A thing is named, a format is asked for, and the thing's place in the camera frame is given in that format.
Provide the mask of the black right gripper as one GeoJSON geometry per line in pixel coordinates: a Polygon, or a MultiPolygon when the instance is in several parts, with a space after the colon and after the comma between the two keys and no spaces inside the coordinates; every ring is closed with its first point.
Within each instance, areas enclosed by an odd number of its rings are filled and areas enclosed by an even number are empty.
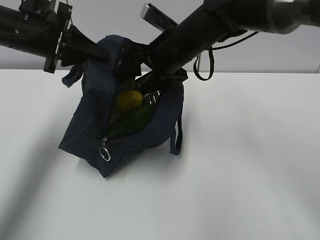
{"type": "Polygon", "coordinates": [[[188,79],[179,49],[170,41],[150,44],[131,41],[127,56],[127,79],[139,85],[168,85],[188,79]]]}

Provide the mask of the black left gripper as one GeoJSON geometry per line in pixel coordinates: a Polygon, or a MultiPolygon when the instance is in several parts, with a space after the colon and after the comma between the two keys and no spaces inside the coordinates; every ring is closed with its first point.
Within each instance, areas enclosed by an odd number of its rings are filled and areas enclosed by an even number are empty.
{"type": "Polygon", "coordinates": [[[72,11],[67,0],[24,0],[14,25],[14,33],[22,38],[16,41],[14,49],[45,58],[43,70],[47,73],[56,70],[60,38],[62,67],[81,64],[87,59],[108,61],[109,52],[73,24],[66,30],[72,11]]]}

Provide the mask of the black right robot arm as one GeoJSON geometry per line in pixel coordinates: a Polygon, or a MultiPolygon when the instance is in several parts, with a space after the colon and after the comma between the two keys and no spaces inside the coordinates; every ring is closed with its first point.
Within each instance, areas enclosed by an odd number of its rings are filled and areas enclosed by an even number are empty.
{"type": "Polygon", "coordinates": [[[151,3],[140,13],[162,33],[142,46],[143,62],[151,72],[138,78],[142,86],[164,80],[212,46],[252,31],[286,35],[299,26],[320,25],[318,0],[205,0],[181,23],[151,3]]]}

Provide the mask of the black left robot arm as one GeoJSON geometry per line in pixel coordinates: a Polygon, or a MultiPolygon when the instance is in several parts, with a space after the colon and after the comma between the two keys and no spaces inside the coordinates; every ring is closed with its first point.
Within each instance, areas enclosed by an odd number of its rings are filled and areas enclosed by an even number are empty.
{"type": "Polygon", "coordinates": [[[87,59],[107,61],[106,49],[72,24],[73,7],[55,0],[23,0],[14,10],[0,7],[0,44],[45,58],[44,72],[53,74],[57,63],[73,66],[87,59]]]}

